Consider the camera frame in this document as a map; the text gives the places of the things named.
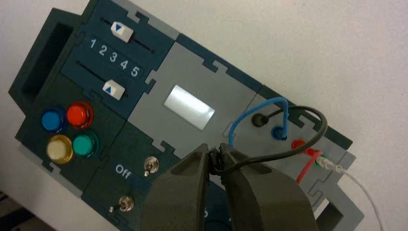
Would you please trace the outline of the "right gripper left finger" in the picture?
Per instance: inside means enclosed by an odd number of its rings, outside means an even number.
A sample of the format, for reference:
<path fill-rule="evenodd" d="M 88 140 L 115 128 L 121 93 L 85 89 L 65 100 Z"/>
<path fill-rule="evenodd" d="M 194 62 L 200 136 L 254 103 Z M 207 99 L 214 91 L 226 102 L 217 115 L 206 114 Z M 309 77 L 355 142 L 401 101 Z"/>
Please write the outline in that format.
<path fill-rule="evenodd" d="M 202 231 L 209 182 L 208 145 L 203 143 L 161 174 L 143 203 L 142 231 Z"/>

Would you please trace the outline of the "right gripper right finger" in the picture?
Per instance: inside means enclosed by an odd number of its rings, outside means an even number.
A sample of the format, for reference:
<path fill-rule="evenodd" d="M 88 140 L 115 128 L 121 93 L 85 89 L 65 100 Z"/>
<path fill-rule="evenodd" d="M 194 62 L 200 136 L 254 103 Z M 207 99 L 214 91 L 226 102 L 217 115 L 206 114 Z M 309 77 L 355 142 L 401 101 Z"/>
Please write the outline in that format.
<path fill-rule="evenodd" d="M 256 163 L 221 175 L 234 231 L 317 231 L 308 197 L 296 181 Z"/>

